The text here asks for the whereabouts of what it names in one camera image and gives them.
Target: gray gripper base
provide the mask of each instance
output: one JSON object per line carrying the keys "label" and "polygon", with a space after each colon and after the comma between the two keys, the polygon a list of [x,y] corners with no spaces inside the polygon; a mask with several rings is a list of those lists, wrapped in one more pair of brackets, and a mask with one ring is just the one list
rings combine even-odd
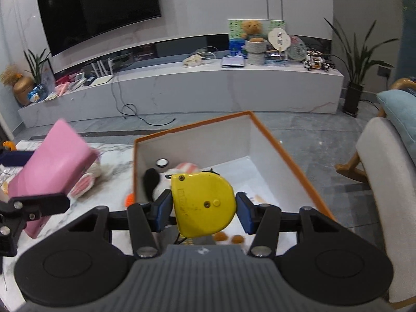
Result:
{"label": "gray gripper base", "polygon": [[244,255],[238,245],[170,245],[138,260],[124,282],[95,302],[70,308],[31,302],[19,312],[388,312],[381,299],[335,307],[292,289],[269,259]]}

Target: sofa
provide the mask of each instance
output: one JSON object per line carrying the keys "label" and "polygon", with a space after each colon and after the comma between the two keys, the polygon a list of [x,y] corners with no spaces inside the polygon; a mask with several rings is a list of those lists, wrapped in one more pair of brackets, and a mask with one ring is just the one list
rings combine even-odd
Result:
{"label": "sofa", "polygon": [[416,83],[400,79],[377,95],[382,108],[364,128],[356,153],[347,164],[335,166],[373,190],[394,267],[388,292],[394,309],[416,303],[416,97],[405,88],[416,90]]}

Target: framed picture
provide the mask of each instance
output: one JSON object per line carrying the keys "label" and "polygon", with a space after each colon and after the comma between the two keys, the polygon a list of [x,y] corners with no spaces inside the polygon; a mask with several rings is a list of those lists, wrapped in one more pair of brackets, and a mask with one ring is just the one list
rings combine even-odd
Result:
{"label": "framed picture", "polygon": [[53,73],[51,62],[48,58],[42,66],[41,81],[42,84],[45,86],[46,90],[48,91],[48,94],[55,91],[56,79]]}

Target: wooden chair arm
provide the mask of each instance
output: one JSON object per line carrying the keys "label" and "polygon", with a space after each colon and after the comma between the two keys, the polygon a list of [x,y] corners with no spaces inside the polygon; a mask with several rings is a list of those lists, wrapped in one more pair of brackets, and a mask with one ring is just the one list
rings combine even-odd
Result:
{"label": "wooden chair arm", "polygon": [[401,302],[391,302],[390,306],[393,309],[401,309],[403,307],[406,307],[406,306],[409,306],[409,305],[412,305],[412,304],[415,304],[415,303],[416,303],[416,296],[405,299],[405,300],[402,300]]}

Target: flat screen tv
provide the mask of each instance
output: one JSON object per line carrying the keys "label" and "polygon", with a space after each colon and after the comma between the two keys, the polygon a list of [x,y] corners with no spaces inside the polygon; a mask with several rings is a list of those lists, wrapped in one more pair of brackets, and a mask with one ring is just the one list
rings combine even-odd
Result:
{"label": "flat screen tv", "polygon": [[161,16],[158,0],[37,0],[56,55],[107,31]]}

